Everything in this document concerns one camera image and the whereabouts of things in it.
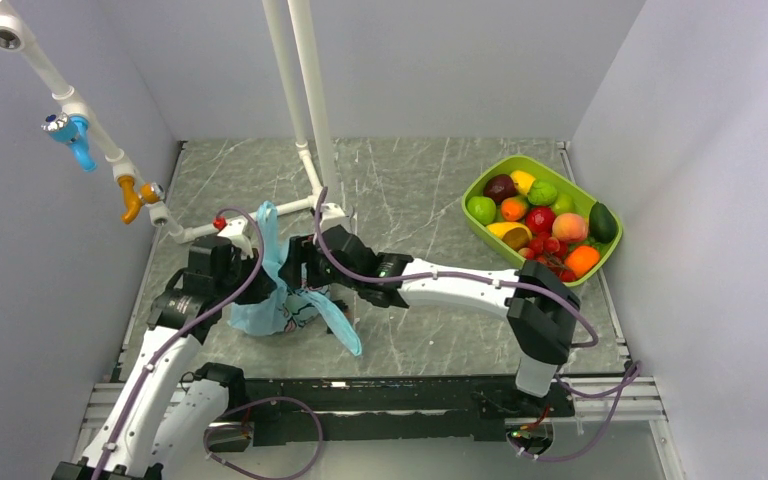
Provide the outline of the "light blue plastic bag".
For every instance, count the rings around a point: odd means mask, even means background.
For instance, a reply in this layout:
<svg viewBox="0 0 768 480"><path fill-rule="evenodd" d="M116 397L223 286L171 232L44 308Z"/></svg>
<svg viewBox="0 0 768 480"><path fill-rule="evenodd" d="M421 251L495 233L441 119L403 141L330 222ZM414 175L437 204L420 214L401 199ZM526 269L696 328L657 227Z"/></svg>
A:
<svg viewBox="0 0 768 480"><path fill-rule="evenodd" d="M330 297L328 287L290 287L279 278L279 269L288 261L289 243L279 238L277 207L268 201L262 203L254 220L265 246L261 271L276 283L276 289L256 304L233 303L229 325L249 336L262 337L292 332L320 317L352 355L361 355L361 340L351 321Z"/></svg>

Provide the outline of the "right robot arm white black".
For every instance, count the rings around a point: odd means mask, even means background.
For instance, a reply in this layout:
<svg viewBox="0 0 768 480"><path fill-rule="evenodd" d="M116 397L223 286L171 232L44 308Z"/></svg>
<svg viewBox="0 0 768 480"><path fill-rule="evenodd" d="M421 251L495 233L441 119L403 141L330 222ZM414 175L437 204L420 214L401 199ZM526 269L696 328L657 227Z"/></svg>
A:
<svg viewBox="0 0 768 480"><path fill-rule="evenodd" d="M496 271L448 267L376 253L341 226L292 238L279 276L293 288L341 285L379 308L459 307L506 321L521 351L511 401L524 415L548 404L582 317L578 297L538 261Z"/></svg>

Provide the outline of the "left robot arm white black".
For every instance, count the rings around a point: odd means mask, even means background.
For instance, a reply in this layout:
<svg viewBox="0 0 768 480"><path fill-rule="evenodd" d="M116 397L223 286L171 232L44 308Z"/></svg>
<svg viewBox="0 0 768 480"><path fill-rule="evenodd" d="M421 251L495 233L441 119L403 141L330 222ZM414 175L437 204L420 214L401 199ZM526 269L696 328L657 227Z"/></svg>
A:
<svg viewBox="0 0 768 480"><path fill-rule="evenodd" d="M183 399L170 404L187 367L230 302L256 304L276 284L246 234L201 237L188 261L155 298L137 361L98 434L55 479L170 479L185 451L219 417L232 420L247 406L244 372L206 363L194 372Z"/></svg>

